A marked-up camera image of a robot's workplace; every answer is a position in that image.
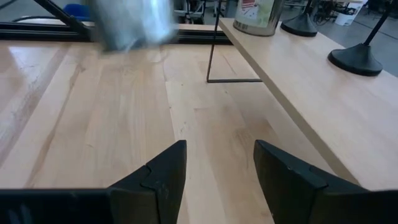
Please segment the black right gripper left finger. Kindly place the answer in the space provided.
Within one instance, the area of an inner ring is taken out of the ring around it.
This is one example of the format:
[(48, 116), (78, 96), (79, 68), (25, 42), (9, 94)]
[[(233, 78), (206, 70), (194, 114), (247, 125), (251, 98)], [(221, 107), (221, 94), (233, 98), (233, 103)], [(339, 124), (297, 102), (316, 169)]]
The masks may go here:
[(113, 223), (177, 223), (187, 142), (179, 140), (109, 187)]

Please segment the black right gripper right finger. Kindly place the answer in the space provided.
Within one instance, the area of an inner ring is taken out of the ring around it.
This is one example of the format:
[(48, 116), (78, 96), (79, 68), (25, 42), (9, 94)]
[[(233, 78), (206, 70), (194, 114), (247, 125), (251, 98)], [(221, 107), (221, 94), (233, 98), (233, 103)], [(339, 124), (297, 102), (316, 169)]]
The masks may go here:
[(256, 140), (254, 165), (275, 223), (308, 223), (318, 193), (365, 193), (366, 189)]

